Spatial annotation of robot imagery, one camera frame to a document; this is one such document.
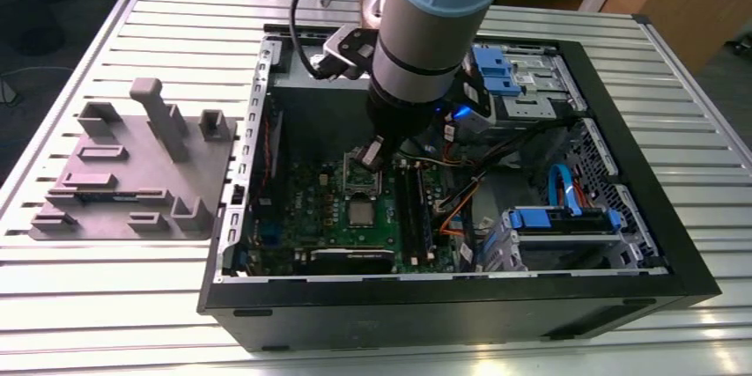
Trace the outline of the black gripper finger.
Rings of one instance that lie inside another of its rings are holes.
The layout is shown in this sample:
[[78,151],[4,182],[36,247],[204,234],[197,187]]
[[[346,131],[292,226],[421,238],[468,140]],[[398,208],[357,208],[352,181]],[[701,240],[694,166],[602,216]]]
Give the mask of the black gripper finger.
[[377,173],[389,164],[401,145],[396,136],[376,135],[360,150],[360,165],[370,173]]

